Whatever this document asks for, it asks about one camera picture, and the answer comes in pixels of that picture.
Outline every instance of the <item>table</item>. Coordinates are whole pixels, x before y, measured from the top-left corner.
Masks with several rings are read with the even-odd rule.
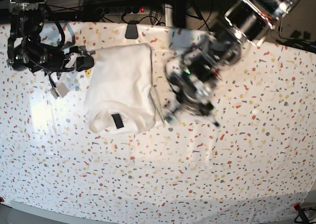
[[[91,75],[69,74],[55,100],[43,72],[6,68],[9,26],[0,26],[0,194],[34,207],[120,224],[262,223],[295,216],[316,179],[316,56],[264,43],[223,70],[214,93],[217,129],[183,114],[146,133],[96,135],[83,102]],[[126,24],[63,24],[87,49],[147,42],[161,104],[172,94],[162,66],[202,32]],[[56,45],[47,24],[42,41]]]

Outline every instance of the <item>white tablecloth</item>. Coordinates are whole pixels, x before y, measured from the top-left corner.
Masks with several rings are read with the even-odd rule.
[[[69,23],[89,50],[149,43],[161,104],[172,97],[164,62],[201,32],[126,24]],[[316,178],[316,56],[264,43],[222,72],[211,121],[183,114],[140,135],[90,133],[83,102],[92,72],[69,74],[55,100],[43,72],[6,68],[9,26],[0,26],[0,196],[120,224],[262,223],[291,218]],[[45,25],[44,43],[58,30]]]

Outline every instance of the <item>confetti pattern tablecloth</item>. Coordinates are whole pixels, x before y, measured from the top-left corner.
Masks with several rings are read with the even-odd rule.
[[[64,24],[89,50],[147,42],[162,106],[172,97],[167,59],[201,32],[139,25]],[[316,56],[264,43],[222,72],[215,117],[183,114],[146,133],[90,133],[83,102],[92,72],[69,74],[55,100],[43,72],[6,67],[9,26],[0,26],[0,196],[76,217],[120,224],[262,223],[293,217],[316,178]],[[43,42],[56,45],[46,25]]]

